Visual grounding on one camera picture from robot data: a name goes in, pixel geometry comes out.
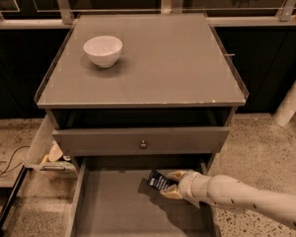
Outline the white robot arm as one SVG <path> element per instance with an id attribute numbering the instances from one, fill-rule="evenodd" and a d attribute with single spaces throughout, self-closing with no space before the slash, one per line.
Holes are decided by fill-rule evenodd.
<path id="1" fill-rule="evenodd" d="M 296 195 L 260 190 L 226 175 L 207 176 L 195 171 L 175 171 L 167 178 L 177 184 L 160 190 L 162 196 L 201 202 L 228 209 L 255 211 L 296 230 Z"/>

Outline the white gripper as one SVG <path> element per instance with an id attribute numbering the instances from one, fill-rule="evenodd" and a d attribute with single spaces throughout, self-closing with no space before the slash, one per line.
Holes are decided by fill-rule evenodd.
<path id="1" fill-rule="evenodd" d="M 185 199 L 192 205 L 200 208 L 202 202 L 213 204 L 213 199 L 208 194 L 208 183 L 210 177 L 194 171 L 177 170 L 167 174 L 171 181 L 179 182 L 179 186 L 171 185 L 160 190 L 165 198 Z"/>

